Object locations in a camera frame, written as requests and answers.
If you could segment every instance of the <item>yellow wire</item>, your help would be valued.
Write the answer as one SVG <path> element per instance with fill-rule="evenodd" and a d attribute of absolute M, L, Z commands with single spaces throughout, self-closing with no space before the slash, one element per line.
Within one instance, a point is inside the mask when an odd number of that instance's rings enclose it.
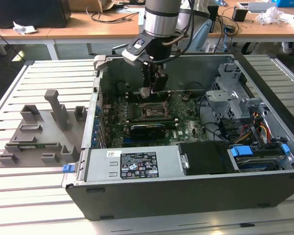
<path fill-rule="evenodd" d="M 266 138 L 268 138 L 268 133 L 267 133 L 267 130 L 265 129 L 264 126 L 260 126 L 261 128 L 263 128 L 265 130 L 265 133 L 266 133 Z"/>
<path fill-rule="evenodd" d="M 246 139 L 252 132 L 248 132 L 247 134 L 245 134 L 244 136 L 242 136 L 241 138 L 239 138 L 238 140 L 234 141 L 234 143 L 238 143 L 244 139 Z"/>

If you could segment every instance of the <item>gray floor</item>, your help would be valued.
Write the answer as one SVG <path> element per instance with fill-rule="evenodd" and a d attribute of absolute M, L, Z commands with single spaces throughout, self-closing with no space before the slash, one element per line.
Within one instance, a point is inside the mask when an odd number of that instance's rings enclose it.
<path fill-rule="evenodd" d="M 117 46 L 117 44 L 92 44 L 93 51 L 96 54 L 111 54 L 111 48 L 114 46 Z M 232 47 L 231 51 L 241 51 L 242 46 Z M 61 59 L 92 59 L 94 57 L 88 55 L 86 44 L 58 45 L 58 49 Z M 0 56 L 0 99 L 23 66 L 22 61 L 9 63 L 10 58 L 14 58 L 15 53 L 9 46 L 6 46 L 6 50 L 8 54 L 6 56 Z M 16 50 L 23 51 L 25 60 L 51 59 L 45 45 L 18 45 Z M 294 54 L 286 55 L 280 52 L 277 54 L 277 58 L 294 73 Z"/>

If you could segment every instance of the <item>aluminum profile table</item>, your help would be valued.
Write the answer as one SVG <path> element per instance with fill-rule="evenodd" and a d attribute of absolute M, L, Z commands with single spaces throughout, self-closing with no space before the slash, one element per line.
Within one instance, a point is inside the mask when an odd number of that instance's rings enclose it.
<path fill-rule="evenodd" d="M 267 74 L 268 70 L 262 70 L 257 59 L 266 63 L 272 62 L 270 71 L 279 72 L 279 77 L 285 76 L 288 79 L 285 82 L 294 82 L 293 75 L 279 61 L 265 56 L 247 58 L 260 73 L 266 71 L 264 79 L 270 75 Z M 33 65 L 24 66 L 0 101 L 0 153 L 21 121 L 19 111 L 24 104 L 36 104 L 39 110 L 51 109 L 44 99 L 46 89 L 58 89 L 59 101 L 69 110 L 76 105 L 88 107 L 93 71 L 92 60 L 37 61 Z M 285 88 L 284 92 L 278 94 L 288 94 L 290 87 L 294 87 L 278 82 L 272 85 L 273 89 Z M 294 195 L 275 208 L 88 221 L 62 188 L 65 177 L 61 170 L 60 167 L 0 168 L 0 235 L 294 234 Z"/>

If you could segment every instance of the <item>warning label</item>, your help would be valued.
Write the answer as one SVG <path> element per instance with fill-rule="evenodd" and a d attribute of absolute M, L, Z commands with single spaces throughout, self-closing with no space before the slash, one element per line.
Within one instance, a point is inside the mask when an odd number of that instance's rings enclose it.
<path fill-rule="evenodd" d="M 121 178 L 159 177 L 156 152 L 121 154 Z"/>

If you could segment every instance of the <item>robotic arm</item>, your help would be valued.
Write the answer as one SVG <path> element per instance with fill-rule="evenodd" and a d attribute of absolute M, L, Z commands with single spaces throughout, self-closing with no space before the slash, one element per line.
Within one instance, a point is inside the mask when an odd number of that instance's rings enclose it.
<path fill-rule="evenodd" d="M 144 82 L 140 92 L 143 98 L 164 89 L 168 75 L 164 73 L 163 64 L 190 47 L 194 29 L 202 29 L 209 19 L 208 2 L 183 0 L 182 4 L 182 0 L 146 0 L 144 31 L 122 52 L 127 63 L 142 70 Z M 200 35 L 203 40 L 208 31 Z M 172 45 L 185 37 L 190 38 L 187 46 L 170 57 Z"/>

